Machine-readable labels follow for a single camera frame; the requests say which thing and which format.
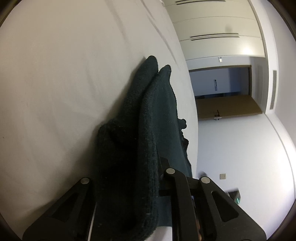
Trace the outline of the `brown wooden door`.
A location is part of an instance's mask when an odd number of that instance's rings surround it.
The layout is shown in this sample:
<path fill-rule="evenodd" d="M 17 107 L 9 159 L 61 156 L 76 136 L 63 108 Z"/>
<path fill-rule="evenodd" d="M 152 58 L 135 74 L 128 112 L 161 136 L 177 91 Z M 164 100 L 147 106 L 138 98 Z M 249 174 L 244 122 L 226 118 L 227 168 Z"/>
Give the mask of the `brown wooden door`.
<path fill-rule="evenodd" d="M 250 95 L 196 99 L 196 107 L 201 120 L 262 114 L 262 110 Z"/>

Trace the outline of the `black floor device green light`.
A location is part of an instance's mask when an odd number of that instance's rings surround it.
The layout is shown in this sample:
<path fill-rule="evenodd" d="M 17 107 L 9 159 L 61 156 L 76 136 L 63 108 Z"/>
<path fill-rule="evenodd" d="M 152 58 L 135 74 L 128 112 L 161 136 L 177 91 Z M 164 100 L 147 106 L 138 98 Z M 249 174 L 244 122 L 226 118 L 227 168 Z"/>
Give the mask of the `black floor device green light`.
<path fill-rule="evenodd" d="M 236 188 L 236 189 L 232 189 L 232 190 L 229 190 L 229 191 L 226 191 L 226 194 L 236 203 L 236 204 L 239 204 L 240 201 L 241 201 L 241 195 L 240 195 L 240 192 L 239 192 L 239 189 Z"/>

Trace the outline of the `upper beige wall socket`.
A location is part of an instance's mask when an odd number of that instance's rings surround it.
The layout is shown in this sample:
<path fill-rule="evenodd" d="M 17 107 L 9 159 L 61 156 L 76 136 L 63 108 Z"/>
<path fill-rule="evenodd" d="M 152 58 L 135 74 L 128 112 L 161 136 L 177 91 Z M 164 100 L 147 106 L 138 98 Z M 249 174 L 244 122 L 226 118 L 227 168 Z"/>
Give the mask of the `upper beige wall socket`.
<path fill-rule="evenodd" d="M 220 180 L 225 180 L 226 179 L 226 173 L 220 174 Z"/>

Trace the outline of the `white air vent grille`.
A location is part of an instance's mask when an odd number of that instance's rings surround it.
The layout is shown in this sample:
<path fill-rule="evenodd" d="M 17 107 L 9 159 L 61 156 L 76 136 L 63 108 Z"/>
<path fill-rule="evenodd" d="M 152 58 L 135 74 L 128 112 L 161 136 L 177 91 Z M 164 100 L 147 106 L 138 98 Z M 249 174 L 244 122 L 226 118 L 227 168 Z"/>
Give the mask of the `white air vent grille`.
<path fill-rule="evenodd" d="M 272 88 L 272 95 L 271 95 L 271 102 L 270 102 L 270 110 L 274 109 L 277 81 L 278 81 L 278 72 L 276 70 L 273 70 L 273 88 Z"/>

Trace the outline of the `white bed sheet mattress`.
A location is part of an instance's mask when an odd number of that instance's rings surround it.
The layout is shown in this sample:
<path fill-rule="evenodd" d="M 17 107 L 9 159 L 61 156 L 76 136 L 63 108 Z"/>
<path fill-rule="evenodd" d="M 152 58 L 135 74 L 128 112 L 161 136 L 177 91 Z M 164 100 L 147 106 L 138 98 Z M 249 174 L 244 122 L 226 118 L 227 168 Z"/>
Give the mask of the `white bed sheet mattress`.
<path fill-rule="evenodd" d="M 1 214 L 21 237 L 90 175 L 98 126 L 141 61 L 171 66 L 188 159 L 198 119 L 188 68 L 161 1 L 21 1 L 1 26 Z"/>

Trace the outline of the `dark green knit sweater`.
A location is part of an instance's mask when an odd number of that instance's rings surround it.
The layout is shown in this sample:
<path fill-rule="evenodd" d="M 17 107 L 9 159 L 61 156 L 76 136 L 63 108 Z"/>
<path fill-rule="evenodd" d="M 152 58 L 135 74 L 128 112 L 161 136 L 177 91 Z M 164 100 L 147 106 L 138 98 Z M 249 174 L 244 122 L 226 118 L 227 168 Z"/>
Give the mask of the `dark green knit sweater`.
<path fill-rule="evenodd" d="M 96 240 L 146 240 L 171 226 L 171 202 L 159 195 L 161 158 L 192 176 L 170 84 L 171 67 L 149 56 L 137 69 L 116 117 L 100 126 L 94 181 Z"/>

